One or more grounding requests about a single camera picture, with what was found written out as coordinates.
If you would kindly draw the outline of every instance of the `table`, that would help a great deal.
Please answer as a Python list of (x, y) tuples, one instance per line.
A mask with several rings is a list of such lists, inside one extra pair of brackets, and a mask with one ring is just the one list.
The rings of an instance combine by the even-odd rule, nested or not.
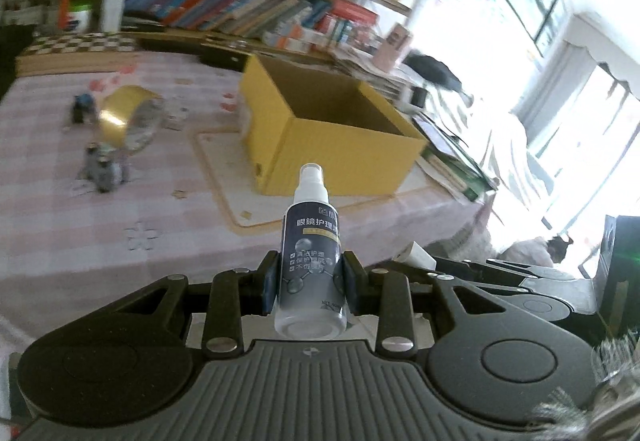
[[(23, 350), (39, 336), (171, 273), (210, 281), (257, 267), (280, 232), (236, 233), (212, 198), (189, 131), (161, 129), (132, 158), (141, 177), (108, 194), (74, 194), (91, 130), (64, 132), (73, 95), (104, 74), (18, 79), (0, 105), (0, 345)], [(181, 97), (190, 128), (237, 125), (240, 74), (196, 57), (143, 53), (140, 84)], [(482, 209), (439, 185), (340, 219), (342, 244), (363, 265), (410, 241), (452, 236)]]

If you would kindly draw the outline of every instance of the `white curtain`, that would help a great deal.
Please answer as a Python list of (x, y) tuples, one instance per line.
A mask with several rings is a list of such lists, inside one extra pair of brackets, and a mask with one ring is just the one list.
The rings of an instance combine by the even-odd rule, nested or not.
[(596, 66), (586, 47), (562, 43), (553, 66), (513, 111), (527, 131), (532, 154), (554, 135)]

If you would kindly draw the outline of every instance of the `chessboard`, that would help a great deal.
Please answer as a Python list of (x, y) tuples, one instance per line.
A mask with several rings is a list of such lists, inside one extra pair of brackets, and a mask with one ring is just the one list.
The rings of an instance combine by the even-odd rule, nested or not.
[(39, 37), (16, 58), (16, 76), (117, 71), (137, 61), (138, 49), (118, 33)]

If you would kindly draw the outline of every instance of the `yellow border on tablecloth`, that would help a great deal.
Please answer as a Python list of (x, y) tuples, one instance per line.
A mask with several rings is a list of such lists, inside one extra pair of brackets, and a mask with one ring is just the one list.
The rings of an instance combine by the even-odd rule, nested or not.
[[(221, 128), (214, 128), (214, 129), (211, 129), (211, 128), (193, 129), (190, 132), (188, 132), (191, 146), (193, 147), (195, 156), (198, 162), (200, 163), (200, 168), (204, 172), (205, 177), (207, 179), (207, 183), (209, 184), (209, 189), (211, 190), (213, 201), (217, 204), (218, 208), (223, 214), (223, 217), (225, 218), (226, 224), (229, 226), (229, 228), (235, 233), (238, 233), (239, 235), (258, 235), (260, 233), (267, 233), (268, 231), (280, 230), (280, 228), (282, 227), (282, 222), (280, 219), (269, 221), (267, 223), (260, 223), (258, 225), (241, 225), (235, 220), (233, 212), (231, 211), (231, 208), (229, 208), (229, 205), (226, 201), (224, 193), (222, 192), (222, 188), (220, 187), (220, 184), (216, 180), (216, 176), (210, 167), (209, 161), (207, 159), (207, 155), (202, 150), (202, 147), (200, 146), (200, 141), (198, 140), (198, 137), (201, 134), (222, 134), (222, 133), (230, 133), (230, 132), (238, 133), (240, 131), (238, 128), (221, 127)], [(402, 192), (402, 196), (407, 194), (418, 193), (418, 192), (425, 192), (430, 188), (431, 188), (430, 186), (426, 186), (422, 188), (414, 188), (413, 190), (407, 190), (407, 192)], [(352, 203), (350, 205), (340, 207), (338, 208), (338, 210), (340, 211), (340, 215), (345, 215), (355, 210), (359, 210), (364, 206), (380, 205), (382, 203), (388, 202), (394, 197), (396, 196), (380, 196), (373, 200)]]

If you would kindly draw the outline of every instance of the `cat's head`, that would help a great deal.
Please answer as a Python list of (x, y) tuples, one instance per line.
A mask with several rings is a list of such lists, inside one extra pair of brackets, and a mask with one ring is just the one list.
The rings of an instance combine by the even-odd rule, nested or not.
[(566, 257), (566, 249), (571, 244), (574, 244), (574, 240), (569, 236), (567, 236), (566, 241), (560, 237), (560, 235), (556, 235), (552, 239), (546, 241), (546, 251), (549, 252), (554, 264), (564, 261), (564, 258)]

